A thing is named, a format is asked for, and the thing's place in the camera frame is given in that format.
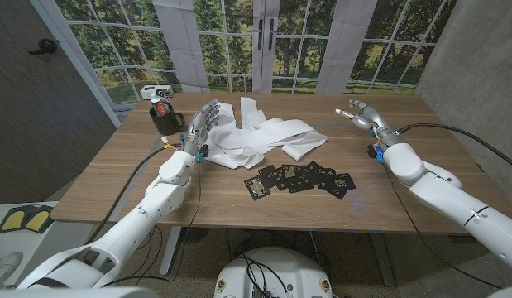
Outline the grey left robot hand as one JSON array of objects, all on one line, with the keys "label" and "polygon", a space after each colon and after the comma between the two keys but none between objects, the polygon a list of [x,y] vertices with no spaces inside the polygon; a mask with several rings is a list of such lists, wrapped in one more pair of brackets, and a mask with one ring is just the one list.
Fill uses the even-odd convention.
[{"label": "grey left robot hand", "polygon": [[196,156],[201,146],[206,142],[208,133],[213,125],[218,124],[220,104],[216,99],[206,103],[188,125],[184,139],[184,152]]}]

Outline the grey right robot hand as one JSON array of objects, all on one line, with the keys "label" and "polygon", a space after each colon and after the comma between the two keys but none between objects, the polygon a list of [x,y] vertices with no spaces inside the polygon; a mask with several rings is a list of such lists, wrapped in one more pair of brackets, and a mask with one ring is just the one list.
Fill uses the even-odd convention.
[{"label": "grey right robot hand", "polygon": [[380,141],[388,147],[397,143],[406,143],[405,139],[396,134],[388,122],[373,107],[356,99],[350,99],[349,104],[357,110],[357,113],[349,113],[338,108],[335,113],[350,119],[354,125],[361,129],[373,131]]}]

